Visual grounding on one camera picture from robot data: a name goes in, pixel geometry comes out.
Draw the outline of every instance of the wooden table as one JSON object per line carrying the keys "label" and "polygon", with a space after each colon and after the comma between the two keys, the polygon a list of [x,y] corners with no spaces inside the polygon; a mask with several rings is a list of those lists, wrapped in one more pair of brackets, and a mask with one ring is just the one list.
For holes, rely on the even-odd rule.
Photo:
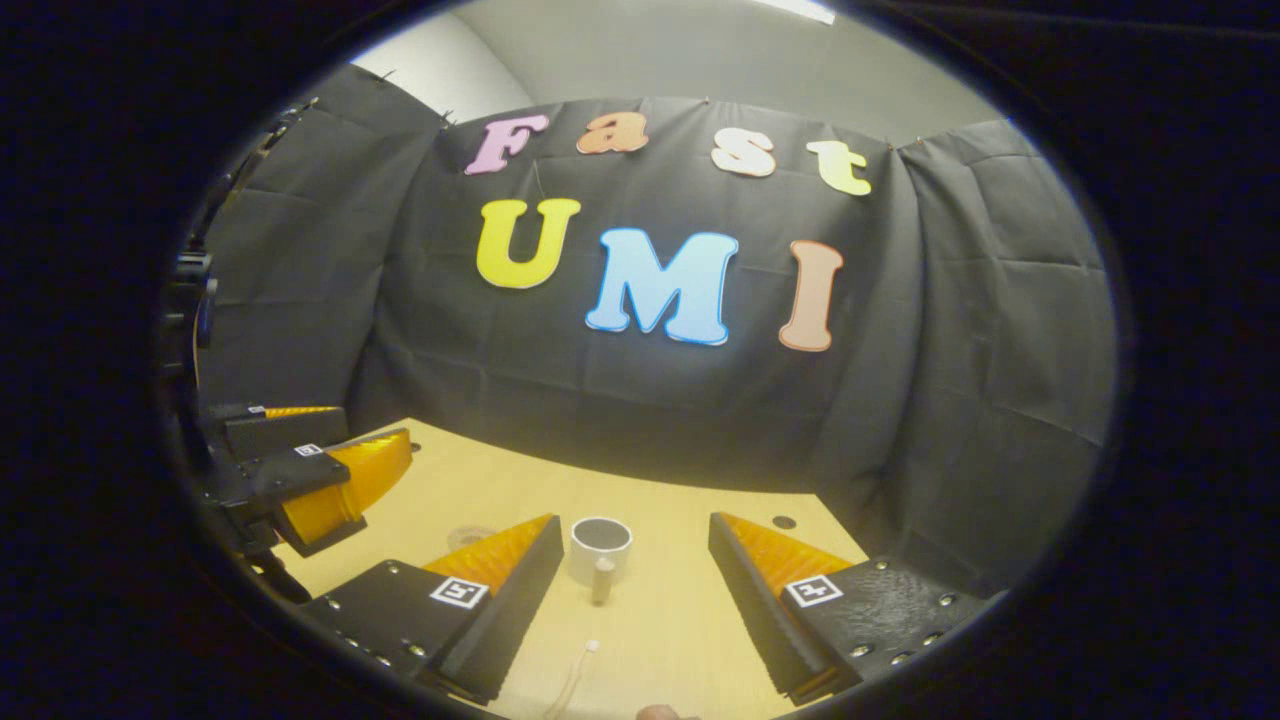
{"label": "wooden table", "polygon": [[[422,450],[374,507],[369,528],[308,559],[278,548],[312,594],[325,593],[374,564],[413,565],[449,552],[463,525],[503,530],[544,512],[561,516],[566,559],[516,655],[502,694],[488,710],[515,720],[541,719],[556,702],[588,641],[589,656],[561,720],[632,720],[667,703],[703,720],[776,717],[794,706],[773,689],[764,662],[707,550],[709,515],[731,512],[773,527],[787,515],[796,539],[851,562],[867,560],[827,507],[810,493],[707,489],[596,473],[502,450],[417,420]],[[568,530],[603,515],[628,525],[635,542],[626,575],[608,603],[568,577]]]}

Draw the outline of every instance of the yellow letter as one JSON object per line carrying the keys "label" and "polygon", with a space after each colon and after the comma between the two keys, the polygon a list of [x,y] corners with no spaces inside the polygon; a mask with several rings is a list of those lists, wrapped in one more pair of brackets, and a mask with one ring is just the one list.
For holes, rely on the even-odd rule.
{"label": "yellow letter", "polygon": [[867,195],[872,191],[872,183],[854,177],[852,165],[865,168],[867,158],[858,152],[850,152],[849,146],[844,142],[822,140],[804,147],[818,154],[818,174],[822,176],[824,183],[849,195]]}
{"label": "yellow letter", "polygon": [[538,252],[527,263],[513,263],[511,233],[516,229],[516,218],[524,215],[526,209],[529,205],[521,200],[494,200],[480,209],[484,229],[480,231],[480,247],[476,249],[476,269],[484,279],[498,287],[526,288],[547,282],[559,265],[568,219],[582,205],[564,197],[539,202],[543,232],[538,238]]}
{"label": "yellow letter", "polygon": [[791,254],[800,264],[800,273],[796,275],[791,322],[778,331],[778,341],[792,350],[822,352],[831,347],[831,333],[827,331],[831,283],[845,259],[840,251],[812,240],[792,242]]}
{"label": "yellow letter", "polygon": [[763,132],[724,128],[716,133],[716,145],[712,149],[712,163],[724,172],[763,178],[773,174],[778,167],[773,155],[769,155],[773,141]]}
{"label": "yellow letter", "polygon": [[631,152],[649,142],[644,133],[645,118],[640,113],[609,113],[586,123],[586,135],[577,138],[577,151],[594,155],[596,152]]}

